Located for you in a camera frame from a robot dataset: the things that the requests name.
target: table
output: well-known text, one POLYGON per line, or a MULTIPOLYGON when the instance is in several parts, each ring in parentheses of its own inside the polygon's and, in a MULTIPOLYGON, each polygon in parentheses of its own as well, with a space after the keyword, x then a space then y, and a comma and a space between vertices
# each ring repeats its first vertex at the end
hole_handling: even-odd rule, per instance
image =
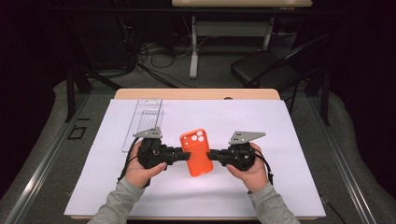
MULTIPOLYGON (((278 192, 284 196, 285 203, 290 206, 290 210, 298 214, 296 215, 298 218, 325 216, 297 135, 292 128, 288 110, 284 102, 279 100, 279 95, 275 90, 264 89, 119 90, 110 103, 92 144, 78 184, 65 210, 67 216, 73 218, 93 216, 99 206, 105 202, 107 194, 115 188, 115 180, 125 160, 125 153, 120 151, 120 147, 129 127, 128 120, 132 119, 127 117, 132 116, 130 111, 133 111, 136 106, 136 99, 148 97, 163 99, 165 110, 162 126, 163 142, 168 146, 177 145, 178 134, 182 133, 182 129, 191 130, 192 127, 202 125, 207 130, 211 148, 222 148, 227 145, 231 137, 229 133, 237 131, 234 128, 260 127, 262 129, 262 121, 266 120, 265 129, 268 133, 265 141, 258 139, 255 143, 266 145, 273 151, 266 149, 264 153, 267 153, 267 160, 274 167, 272 169, 276 170, 278 177, 275 183, 278 192), (222 100, 230 97, 234 100, 222 100), (250 115, 255 118, 255 122, 238 120, 239 115, 243 115, 242 119, 249 119, 248 115, 250 115), (102 184, 95 185, 93 188, 92 183, 97 181, 102 184), (304 207, 299 205, 301 201, 304 201, 304 207)), ((214 166, 211 173, 190 177, 186 163, 175 162, 168 167, 166 172, 162 172, 151 180, 150 186, 135 205, 129 218, 255 219, 255 213, 243 183, 232 177, 219 162, 214 162, 214 166), (186 210, 186 207, 192 206, 196 206, 197 209, 186 210)))
MULTIPOLYGON (((311 0, 173 0, 174 7, 311 7, 311 0)), ((197 78, 197 36, 263 36, 262 50, 268 50, 274 18, 268 21, 198 21, 192 16, 190 78, 197 78)))

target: forearm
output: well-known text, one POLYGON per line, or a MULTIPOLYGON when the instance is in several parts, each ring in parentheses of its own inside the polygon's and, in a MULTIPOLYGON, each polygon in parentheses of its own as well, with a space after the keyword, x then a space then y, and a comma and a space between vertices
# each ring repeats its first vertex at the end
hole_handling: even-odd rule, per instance
POLYGON ((259 221, 264 223, 300 223, 283 202, 280 194, 268 183, 259 191, 248 195, 259 221))
POLYGON ((128 214, 143 192, 144 189, 131 185, 124 177, 117 184, 116 190, 107 195, 106 203, 89 223, 126 223, 128 214))

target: gray floor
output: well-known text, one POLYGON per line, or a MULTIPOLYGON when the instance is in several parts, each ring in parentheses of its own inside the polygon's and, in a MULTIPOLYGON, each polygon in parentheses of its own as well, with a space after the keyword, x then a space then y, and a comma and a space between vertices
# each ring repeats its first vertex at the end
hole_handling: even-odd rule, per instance
MULTIPOLYGON (((239 40, 231 39, 230 46, 239 43, 236 41, 239 40)), ((234 47, 227 46, 224 40, 220 40, 221 43, 226 43, 223 48, 210 48, 212 43, 215 45, 218 42, 217 39, 209 39, 205 41, 208 48, 201 47, 198 78, 194 80, 189 79, 188 76, 190 71, 190 57, 188 56, 177 57, 166 69, 155 68, 150 63, 150 57, 145 61, 145 65, 198 88, 239 88, 239 83, 229 74, 230 63, 242 57, 245 51, 255 49, 245 43, 244 46, 247 48, 240 48, 242 50, 236 51, 234 47)), ((273 44, 272 50, 283 54, 288 50, 289 45, 290 42, 285 39, 273 44)), ((161 54, 153 58, 154 63, 163 65, 171 62, 170 60, 169 56, 161 54)), ((121 86, 130 88, 166 88, 147 73, 139 71, 136 69, 132 74, 113 80, 121 86)), ((163 76, 179 87, 186 87, 169 76, 163 76)), ((65 83, 54 88, 57 97, 47 125, 21 172, 0 201, 0 223, 5 223, 6 220, 18 220, 20 223, 86 223, 86 221, 76 221, 66 217, 63 212, 69 199, 68 194, 77 183, 108 102, 114 96, 114 91, 102 83, 92 80, 92 85, 94 86, 93 94, 78 95, 78 113, 69 124, 64 123, 67 112, 65 83), (87 128, 81 140, 67 140, 74 125, 87 128), (26 193, 26 187, 29 187, 29 181, 36 177, 36 169, 43 165, 43 160, 54 148, 58 153, 52 154, 53 163, 47 163, 51 168, 50 172, 41 176, 45 179, 44 184, 36 186, 36 193, 31 195, 26 207, 21 208, 21 198, 26 193), (21 210, 22 214, 15 214, 15 211, 21 210)), ((366 221, 360 209, 357 209, 361 201, 356 202, 353 195, 356 188, 349 187, 348 180, 341 175, 344 168, 348 168, 353 174, 353 180, 356 181, 358 190, 366 203, 363 206, 369 209, 369 214, 373 215, 376 223, 392 223, 396 220, 396 202, 376 184, 370 171, 361 161, 352 122, 340 99, 331 95, 330 127, 323 126, 318 118, 318 98, 306 98, 302 92, 298 95, 291 118, 319 193, 340 212, 346 223, 374 222, 370 218, 368 220, 371 221, 366 221), (335 143, 332 142, 332 136, 336 140, 335 143), (339 159, 334 153, 335 147, 341 149, 346 163, 341 165, 337 163, 339 159)), ((327 214, 325 218, 303 221, 303 223, 341 223, 327 204, 324 204, 324 208, 327 214)))

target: phone case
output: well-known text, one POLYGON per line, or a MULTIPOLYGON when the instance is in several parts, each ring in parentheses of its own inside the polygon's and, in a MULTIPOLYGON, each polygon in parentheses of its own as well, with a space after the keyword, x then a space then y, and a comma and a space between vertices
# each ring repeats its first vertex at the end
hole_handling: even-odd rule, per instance
POLYGON ((213 162, 206 155, 210 149, 204 129, 183 133, 180 144, 184 152, 191 153, 187 160, 191 176, 203 175, 213 170, 213 162))

